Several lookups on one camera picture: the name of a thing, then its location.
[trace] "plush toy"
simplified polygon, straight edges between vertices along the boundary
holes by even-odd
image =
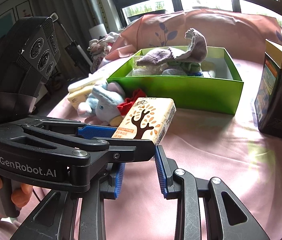
[[[117,106],[124,102],[125,93],[117,82],[103,83],[93,87],[86,102],[80,103],[78,115],[96,115],[102,125],[119,126],[123,118]]]

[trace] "brown tree print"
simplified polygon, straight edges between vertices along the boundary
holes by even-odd
[[[160,127],[160,124],[155,125],[157,121],[153,120],[154,111],[155,108],[153,108],[153,106],[147,105],[145,107],[145,105],[143,105],[139,106],[139,111],[134,111],[133,115],[130,114],[131,119],[127,119],[128,122],[126,124],[131,121],[131,123],[137,127],[137,134],[134,139],[141,139],[145,131],[152,129],[154,130],[150,132],[150,135],[158,133],[156,128]]]

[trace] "pink fabric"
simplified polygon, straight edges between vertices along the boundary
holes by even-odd
[[[280,43],[282,30],[270,17],[216,10],[146,16],[121,33],[106,60],[112,61],[110,65],[115,67],[125,60],[118,58],[149,47],[150,42],[160,46],[155,34],[161,30],[160,22],[169,32],[174,31],[174,27],[178,29],[177,37],[168,41],[167,46],[185,45],[184,30],[194,27],[206,37],[208,46],[226,47],[230,55],[237,58],[234,61],[244,81],[235,116],[177,109],[161,142],[167,157],[175,159],[180,168],[198,178],[220,177],[270,239],[281,239],[282,139],[260,134],[252,103],[261,79],[264,39]],[[49,116],[83,121],[66,98]],[[41,198],[48,192],[37,187],[35,190]],[[37,203],[32,196],[13,225],[0,221],[0,239],[9,239]],[[160,192],[154,161],[127,163],[119,198],[105,201],[107,239],[172,240],[176,211],[177,201],[165,200]],[[201,220],[204,225],[203,212]],[[202,234],[202,239],[206,239],[205,226]]]

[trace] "gray curtain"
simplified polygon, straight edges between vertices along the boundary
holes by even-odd
[[[31,0],[36,16],[50,16],[56,12],[59,20],[73,40],[76,40],[82,49],[88,54],[87,48],[91,36],[89,29],[98,23],[94,16],[90,0]],[[65,79],[73,79],[82,76],[82,72],[74,67],[74,63],[64,48],[71,42],[64,34],[58,23],[55,30],[60,47],[61,58],[57,64]]]

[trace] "green storage box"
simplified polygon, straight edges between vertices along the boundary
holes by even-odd
[[[187,46],[175,46],[174,48],[186,51]],[[151,49],[141,49],[134,56],[144,56]],[[141,88],[148,97],[172,98],[178,108],[235,114],[240,101],[243,81],[232,58],[224,48],[208,47],[205,60],[215,64],[216,78],[126,77],[133,68],[134,60],[131,58],[107,80],[118,82],[128,96],[134,90]]]

